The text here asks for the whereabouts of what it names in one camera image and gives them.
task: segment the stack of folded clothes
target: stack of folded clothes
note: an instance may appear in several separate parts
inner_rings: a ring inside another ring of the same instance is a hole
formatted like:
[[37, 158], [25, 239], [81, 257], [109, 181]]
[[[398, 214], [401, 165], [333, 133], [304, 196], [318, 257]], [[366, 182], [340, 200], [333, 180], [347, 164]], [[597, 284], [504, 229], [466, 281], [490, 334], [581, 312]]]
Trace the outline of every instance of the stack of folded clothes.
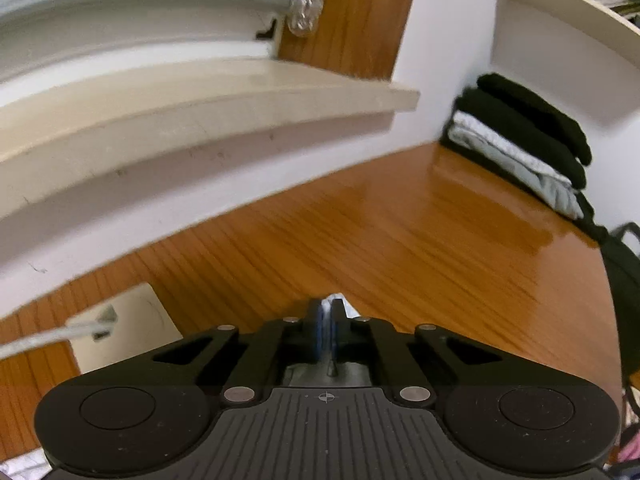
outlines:
[[442, 143], [533, 193], [594, 240], [607, 231], [593, 223], [580, 190], [591, 150], [580, 125], [539, 95], [499, 74], [478, 79], [456, 101]]

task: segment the beige plastic plate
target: beige plastic plate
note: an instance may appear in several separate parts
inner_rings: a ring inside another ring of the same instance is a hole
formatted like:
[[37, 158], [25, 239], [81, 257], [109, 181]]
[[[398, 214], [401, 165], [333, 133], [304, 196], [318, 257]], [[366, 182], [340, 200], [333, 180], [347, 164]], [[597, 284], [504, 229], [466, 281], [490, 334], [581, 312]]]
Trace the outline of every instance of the beige plastic plate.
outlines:
[[182, 338], [148, 283], [142, 283], [92, 306], [69, 318], [66, 324], [96, 320], [109, 305], [118, 315], [118, 321], [110, 336], [99, 340], [86, 336], [71, 341], [71, 348], [82, 374]]

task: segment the gray folded garment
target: gray folded garment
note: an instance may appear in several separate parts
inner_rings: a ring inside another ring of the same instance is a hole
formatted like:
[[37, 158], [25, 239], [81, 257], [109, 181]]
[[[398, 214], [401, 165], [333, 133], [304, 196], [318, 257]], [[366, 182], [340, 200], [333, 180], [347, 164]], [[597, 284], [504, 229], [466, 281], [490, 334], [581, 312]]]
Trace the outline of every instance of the gray folded garment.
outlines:
[[473, 131], [467, 130], [459, 124], [453, 124], [448, 131], [449, 139], [463, 148], [481, 153], [487, 159], [498, 164], [504, 171], [512, 174], [521, 183], [527, 186], [551, 209], [561, 215], [577, 220], [583, 218], [582, 210], [575, 197], [574, 190], [567, 184], [545, 174], [538, 174], [526, 168], [517, 160], [505, 155], [503, 152], [478, 137]]

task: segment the wall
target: wall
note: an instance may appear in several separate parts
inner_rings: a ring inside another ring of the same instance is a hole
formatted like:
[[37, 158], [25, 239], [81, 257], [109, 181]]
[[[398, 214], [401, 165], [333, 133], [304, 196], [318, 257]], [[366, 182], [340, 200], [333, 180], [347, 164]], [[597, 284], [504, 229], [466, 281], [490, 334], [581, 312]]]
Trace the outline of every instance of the wall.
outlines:
[[640, 71], [589, 36], [516, 2], [500, 6], [492, 65], [575, 118], [593, 151], [586, 197], [608, 228], [640, 222]]
[[436, 139], [485, 72], [495, 0], [414, 0], [394, 80], [418, 110], [227, 139], [97, 178], [0, 222], [0, 316], [135, 248], [243, 203]]

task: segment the brown wooden surface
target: brown wooden surface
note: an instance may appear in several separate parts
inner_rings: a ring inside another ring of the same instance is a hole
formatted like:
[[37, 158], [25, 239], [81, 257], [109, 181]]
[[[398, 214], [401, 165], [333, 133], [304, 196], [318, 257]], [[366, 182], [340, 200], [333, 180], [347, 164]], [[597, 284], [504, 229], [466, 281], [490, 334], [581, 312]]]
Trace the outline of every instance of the brown wooden surface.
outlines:
[[[183, 334], [243, 331], [343, 292], [411, 331], [437, 323], [580, 375], [619, 401], [612, 301], [597, 248], [546, 206], [439, 146], [296, 187], [72, 281], [0, 323], [0, 342], [149, 282]], [[77, 373], [59, 344], [0, 362], [0, 459], [37, 446], [36, 404]]]
[[285, 30], [280, 58], [368, 79], [390, 79], [412, 0], [325, 0], [306, 39]]

